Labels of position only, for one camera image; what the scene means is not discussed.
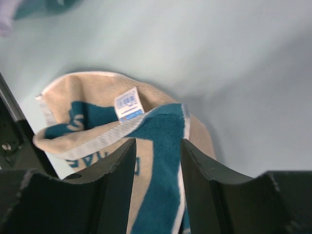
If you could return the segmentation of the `Doraemon teal beige towel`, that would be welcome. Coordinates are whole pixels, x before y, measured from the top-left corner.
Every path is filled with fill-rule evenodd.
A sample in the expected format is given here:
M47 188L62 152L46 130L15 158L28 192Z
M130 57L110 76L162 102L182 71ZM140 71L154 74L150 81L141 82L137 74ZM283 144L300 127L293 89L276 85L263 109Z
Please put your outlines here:
M188 234L180 141L214 157L210 134L185 104L112 72L69 73L37 96L47 127L34 144L81 171L136 139L129 234Z

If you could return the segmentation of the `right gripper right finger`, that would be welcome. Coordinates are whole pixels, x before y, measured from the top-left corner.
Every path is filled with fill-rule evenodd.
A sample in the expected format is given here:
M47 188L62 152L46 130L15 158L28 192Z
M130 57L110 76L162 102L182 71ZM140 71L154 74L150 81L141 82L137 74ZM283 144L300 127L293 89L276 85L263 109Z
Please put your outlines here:
M267 171L256 178L181 141L181 167L194 234L309 234L310 171Z

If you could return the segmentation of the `lavender white cloth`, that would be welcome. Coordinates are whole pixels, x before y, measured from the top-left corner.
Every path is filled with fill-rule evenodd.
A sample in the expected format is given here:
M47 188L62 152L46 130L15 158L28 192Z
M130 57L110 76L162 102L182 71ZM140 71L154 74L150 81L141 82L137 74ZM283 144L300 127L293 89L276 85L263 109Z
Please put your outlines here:
M7 36L12 30L14 16L22 0L0 0L0 36Z

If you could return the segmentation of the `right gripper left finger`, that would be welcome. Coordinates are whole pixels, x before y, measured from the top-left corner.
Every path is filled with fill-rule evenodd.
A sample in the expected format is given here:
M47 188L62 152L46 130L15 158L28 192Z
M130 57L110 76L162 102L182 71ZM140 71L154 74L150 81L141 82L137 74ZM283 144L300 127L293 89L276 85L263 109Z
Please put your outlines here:
M136 140L131 138L70 179L1 170L1 233L126 233L135 163Z

